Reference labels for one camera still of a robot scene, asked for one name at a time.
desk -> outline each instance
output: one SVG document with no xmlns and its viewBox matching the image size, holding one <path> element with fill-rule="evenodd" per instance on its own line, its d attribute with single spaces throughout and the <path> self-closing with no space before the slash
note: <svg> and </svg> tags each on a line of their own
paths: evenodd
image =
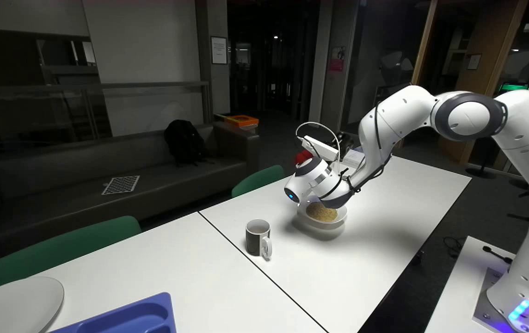
<svg viewBox="0 0 529 333">
<path fill-rule="evenodd" d="M 321 332 L 199 215 L 42 272 L 64 287 L 51 330 L 169 293 L 177 332 Z"/>
<path fill-rule="evenodd" d="M 391 158 L 380 178 L 347 202 L 343 234 L 316 241 L 291 224 L 286 180 L 201 215 L 245 258 L 243 228 L 271 224 L 271 261 L 249 258 L 327 332 L 356 332 L 373 313 L 469 178 Z"/>
<path fill-rule="evenodd" d="M 499 256 L 513 258 L 501 248 L 467 237 L 425 333 L 489 333 L 486 326 L 473 319 L 473 309 L 480 295 L 486 269 L 504 272 L 508 267 L 491 254 L 482 252 L 482 247 L 489 247 Z"/>
</svg>

white robotic arm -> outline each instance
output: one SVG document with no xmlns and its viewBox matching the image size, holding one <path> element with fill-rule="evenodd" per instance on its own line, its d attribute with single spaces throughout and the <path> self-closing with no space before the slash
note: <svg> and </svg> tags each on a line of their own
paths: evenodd
<svg viewBox="0 0 529 333">
<path fill-rule="evenodd" d="M 365 182 L 378 176 L 391 148 L 421 126 L 430 126 L 452 141 L 493 137 L 529 184 L 529 91 L 512 91 L 497 99 L 464 91 L 432 97 L 410 86 L 360 121 L 360 169 L 343 178 L 334 174 L 323 158 L 312 156 L 295 167 L 284 187 L 286 197 L 293 202 L 316 197 L 327 208 L 341 208 Z M 529 232 L 508 274 L 489 287 L 486 296 L 515 332 L 529 332 Z"/>
</svg>

gray sofa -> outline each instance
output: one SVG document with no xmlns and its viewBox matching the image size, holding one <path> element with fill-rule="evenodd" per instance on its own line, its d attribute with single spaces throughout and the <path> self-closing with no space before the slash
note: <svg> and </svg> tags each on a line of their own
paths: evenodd
<svg viewBox="0 0 529 333">
<path fill-rule="evenodd" d="M 162 132 L 0 156 L 0 250 L 118 215 L 155 217 L 256 171 L 258 136 L 223 123 L 197 130 L 208 152 L 197 165 L 173 163 Z M 114 176 L 140 176 L 134 193 L 101 197 Z"/>
</svg>

green chair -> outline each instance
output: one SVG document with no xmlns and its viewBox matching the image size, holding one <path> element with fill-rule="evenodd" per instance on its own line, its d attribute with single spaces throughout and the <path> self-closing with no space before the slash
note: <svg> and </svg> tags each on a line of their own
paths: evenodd
<svg viewBox="0 0 529 333">
<path fill-rule="evenodd" d="M 118 217 L 31 245 L 0 258 L 0 285 L 38 274 L 136 234 L 140 228 L 132 217 Z"/>
<path fill-rule="evenodd" d="M 271 165 L 267 169 L 262 169 L 258 173 L 249 174 L 247 178 L 243 178 L 238 185 L 234 185 L 230 189 L 230 197 L 240 197 L 243 193 L 254 191 L 258 187 L 264 187 L 267 184 L 273 184 L 277 180 L 284 178 L 284 173 L 280 169 L 280 165 Z"/>
</svg>

gray mug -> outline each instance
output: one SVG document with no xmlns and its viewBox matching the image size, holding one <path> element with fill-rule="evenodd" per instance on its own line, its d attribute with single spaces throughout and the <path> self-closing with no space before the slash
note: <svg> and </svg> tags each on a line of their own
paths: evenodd
<svg viewBox="0 0 529 333">
<path fill-rule="evenodd" d="M 269 261 L 269 224 L 266 221 L 249 221 L 245 226 L 245 252 Z"/>
</svg>

